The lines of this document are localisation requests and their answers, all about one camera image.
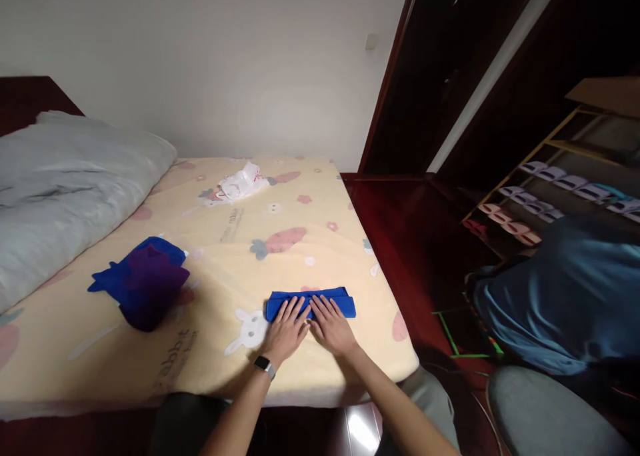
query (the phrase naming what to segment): wooden bed frame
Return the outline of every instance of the wooden bed frame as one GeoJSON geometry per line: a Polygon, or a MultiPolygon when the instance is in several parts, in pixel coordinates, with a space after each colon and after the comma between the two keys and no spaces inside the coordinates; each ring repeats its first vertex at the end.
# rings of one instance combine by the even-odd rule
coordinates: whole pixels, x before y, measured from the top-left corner
{"type": "Polygon", "coordinates": [[[0,137],[35,123],[42,111],[82,111],[49,76],[0,78],[0,137]]]}

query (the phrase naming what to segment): wristwatch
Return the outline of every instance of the wristwatch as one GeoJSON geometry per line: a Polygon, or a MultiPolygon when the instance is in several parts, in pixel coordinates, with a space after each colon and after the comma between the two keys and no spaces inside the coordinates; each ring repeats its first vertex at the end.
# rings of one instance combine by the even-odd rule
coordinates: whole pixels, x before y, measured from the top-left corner
{"type": "Polygon", "coordinates": [[[270,360],[264,356],[258,356],[253,362],[253,365],[256,366],[256,368],[262,369],[273,381],[273,378],[275,378],[275,368],[271,364],[270,360]]]}

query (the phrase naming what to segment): bed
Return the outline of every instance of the bed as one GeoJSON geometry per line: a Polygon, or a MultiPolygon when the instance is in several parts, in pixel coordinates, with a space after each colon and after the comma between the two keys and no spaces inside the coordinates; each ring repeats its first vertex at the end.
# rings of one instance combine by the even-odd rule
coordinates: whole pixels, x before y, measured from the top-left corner
{"type": "MultiPolygon", "coordinates": [[[[36,79],[0,79],[2,135],[43,110],[81,114],[52,80],[36,79]]],[[[271,292],[338,286],[355,300],[350,324],[360,344],[394,381],[406,378],[417,357],[332,162],[178,158],[132,216],[4,314],[0,419],[154,406],[174,391],[233,398],[266,332],[271,292]],[[234,204],[218,200],[218,181],[247,160],[269,186],[234,204]],[[276,234],[288,241],[283,251],[270,243],[276,234]],[[108,294],[87,288],[93,273],[150,236],[183,249],[191,275],[160,327],[144,333],[108,294]]],[[[366,398],[309,334],[265,404],[336,407],[366,398]]]]}

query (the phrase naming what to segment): floor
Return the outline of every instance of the floor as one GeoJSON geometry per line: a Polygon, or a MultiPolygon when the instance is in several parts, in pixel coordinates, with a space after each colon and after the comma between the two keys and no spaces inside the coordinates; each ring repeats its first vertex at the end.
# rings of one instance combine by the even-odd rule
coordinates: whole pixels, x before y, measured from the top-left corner
{"type": "MultiPolygon", "coordinates": [[[[458,224],[463,216],[459,206],[427,181],[350,181],[347,188],[417,354],[452,398],[462,453],[498,454],[491,427],[472,396],[484,403],[486,379],[431,366],[491,372],[489,361],[449,358],[451,348],[431,313],[460,306],[465,274],[495,262],[495,256],[458,224]]],[[[474,326],[455,319],[451,326],[456,341],[474,350],[474,326]]],[[[344,414],[340,409],[265,409],[267,433],[256,453],[334,454],[331,435],[339,437],[344,414]]],[[[138,410],[0,423],[0,447],[4,456],[142,455],[146,454],[153,418],[153,410],[138,410]]]]}

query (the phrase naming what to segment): gray duvet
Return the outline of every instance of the gray duvet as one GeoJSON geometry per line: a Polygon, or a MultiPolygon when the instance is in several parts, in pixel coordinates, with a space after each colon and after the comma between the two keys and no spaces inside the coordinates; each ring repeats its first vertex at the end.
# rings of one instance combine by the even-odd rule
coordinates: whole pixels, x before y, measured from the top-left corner
{"type": "Polygon", "coordinates": [[[128,218],[175,158],[158,136],[53,111],[0,138],[0,313],[128,218]]]}

